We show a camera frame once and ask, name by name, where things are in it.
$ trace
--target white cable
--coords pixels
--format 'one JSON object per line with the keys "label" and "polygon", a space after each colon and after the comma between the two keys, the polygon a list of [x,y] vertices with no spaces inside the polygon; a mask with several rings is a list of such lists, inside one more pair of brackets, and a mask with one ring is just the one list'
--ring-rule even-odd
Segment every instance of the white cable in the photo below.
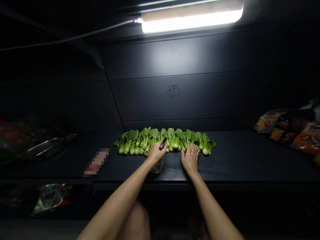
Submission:
{"label": "white cable", "polygon": [[64,43],[64,42],[76,40],[76,39],[79,39],[79,38],[87,37],[87,36],[90,36],[90,35],[93,35],[93,34],[96,34],[96,33],[99,33],[99,32],[104,32],[104,31],[107,31],[109,29],[116,28],[116,27],[119,27],[121,25],[125,25],[127,23],[131,23],[133,21],[134,20],[125,21],[125,22],[118,23],[118,24],[110,26],[110,27],[102,28],[102,29],[99,29],[99,30],[96,30],[96,31],[93,31],[93,32],[81,34],[81,35],[78,35],[78,36],[75,36],[75,37],[71,37],[71,38],[61,39],[61,40],[58,40],[58,41],[52,41],[52,42],[46,42],[46,43],[37,43],[37,44],[31,44],[31,45],[22,45],[22,46],[17,46],[17,47],[1,48],[0,51],[8,51],[8,50],[13,50],[13,49],[29,48],[29,47],[37,47],[37,46],[45,46],[45,45],[53,45],[53,44]]}

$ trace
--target leg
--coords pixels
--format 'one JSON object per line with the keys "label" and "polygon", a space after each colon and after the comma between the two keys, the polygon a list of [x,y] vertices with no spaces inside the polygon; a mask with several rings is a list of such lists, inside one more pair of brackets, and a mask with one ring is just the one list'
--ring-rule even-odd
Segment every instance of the leg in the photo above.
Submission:
{"label": "leg", "polygon": [[150,240],[150,238],[150,222],[147,210],[139,202],[135,202],[120,230],[117,240]]}

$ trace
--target black table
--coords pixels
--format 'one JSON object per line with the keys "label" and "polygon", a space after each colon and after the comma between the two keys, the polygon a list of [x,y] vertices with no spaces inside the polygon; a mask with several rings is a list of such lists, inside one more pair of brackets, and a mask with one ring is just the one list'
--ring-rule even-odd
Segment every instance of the black table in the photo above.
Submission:
{"label": "black table", "polygon": [[[217,143],[211,156],[199,156],[199,173],[216,191],[320,191],[320,169],[310,157],[278,145],[252,131],[207,132]],[[45,161],[15,169],[0,168],[0,183],[94,184],[95,189],[116,189],[146,159],[117,154],[112,144],[121,133],[77,135],[69,146]],[[82,172],[101,148],[112,148],[95,178]],[[179,152],[165,155],[160,174],[150,173],[146,190],[193,190]]]}
{"label": "black table", "polygon": [[0,168],[0,184],[70,183],[92,184],[82,173],[100,148],[112,146],[119,135],[76,135],[67,147],[47,160],[16,160]]}
{"label": "black table", "polygon": [[[211,190],[320,191],[320,169],[309,157],[278,145],[253,131],[207,132],[217,146],[212,155],[199,155],[198,170]],[[146,159],[123,156],[112,148],[110,157],[94,179],[96,189],[115,189]],[[150,173],[143,189],[191,190],[180,153],[165,155],[159,175]]]}

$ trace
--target dark shelf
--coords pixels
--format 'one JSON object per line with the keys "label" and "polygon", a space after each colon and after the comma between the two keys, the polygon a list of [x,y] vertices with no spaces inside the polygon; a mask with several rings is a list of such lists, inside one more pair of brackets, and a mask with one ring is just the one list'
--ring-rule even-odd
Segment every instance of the dark shelf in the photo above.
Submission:
{"label": "dark shelf", "polygon": [[0,168],[0,183],[70,183],[92,184],[82,172],[100,148],[112,146],[119,135],[77,135],[62,152],[47,160],[15,161]]}
{"label": "dark shelf", "polygon": [[[211,156],[199,158],[199,173],[213,191],[320,191],[320,169],[310,157],[278,145],[253,131],[207,132],[217,143]],[[112,146],[120,133],[77,136],[51,159],[16,169],[0,169],[3,183],[94,184],[95,189],[114,190],[146,159],[118,155]],[[96,178],[82,172],[101,148],[112,147]],[[165,155],[159,175],[150,173],[142,190],[192,191],[179,152]]]}
{"label": "dark shelf", "polygon": [[[253,131],[207,132],[217,147],[211,156],[200,154],[199,173],[211,190],[316,191],[320,170],[309,157],[278,145]],[[94,180],[98,189],[115,189],[146,159],[118,155],[116,148]],[[146,190],[192,190],[180,153],[165,155],[159,175],[149,174]]]}

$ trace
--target clear plastic bottle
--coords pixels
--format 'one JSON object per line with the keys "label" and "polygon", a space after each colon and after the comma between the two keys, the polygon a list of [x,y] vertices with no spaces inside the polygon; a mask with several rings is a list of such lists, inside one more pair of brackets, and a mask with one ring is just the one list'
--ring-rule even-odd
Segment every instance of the clear plastic bottle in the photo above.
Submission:
{"label": "clear plastic bottle", "polygon": [[164,156],[156,163],[156,165],[151,169],[150,172],[159,174],[162,170],[163,163],[164,163]]}

